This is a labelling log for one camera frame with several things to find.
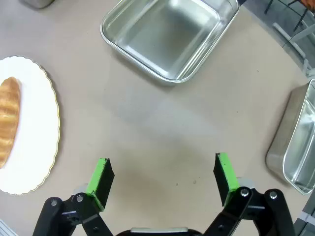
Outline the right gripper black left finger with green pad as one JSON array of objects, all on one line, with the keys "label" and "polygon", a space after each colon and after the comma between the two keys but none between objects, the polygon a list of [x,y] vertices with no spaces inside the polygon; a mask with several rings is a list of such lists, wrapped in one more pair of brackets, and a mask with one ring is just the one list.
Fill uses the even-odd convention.
[{"label": "right gripper black left finger with green pad", "polygon": [[110,160],[99,159],[82,192],[65,201],[58,197],[45,201],[33,235],[71,236],[76,226],[81,225],[88,236],[111,236],[100,213],[105,209],[114,176]]}]

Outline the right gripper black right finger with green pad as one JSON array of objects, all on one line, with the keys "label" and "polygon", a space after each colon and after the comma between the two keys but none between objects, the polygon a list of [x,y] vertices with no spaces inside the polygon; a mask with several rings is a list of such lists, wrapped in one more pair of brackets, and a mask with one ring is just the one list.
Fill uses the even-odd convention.
[{"label": "right gripper black right finger with green pad", "polygon": [[295,235],[281,190],[268,189],[261,194],[255,188],[242,186],[226,153],[216,153],[213,172],[223,210],[204,235],[231,236],[242,220],[252,221],[260,236]]}]

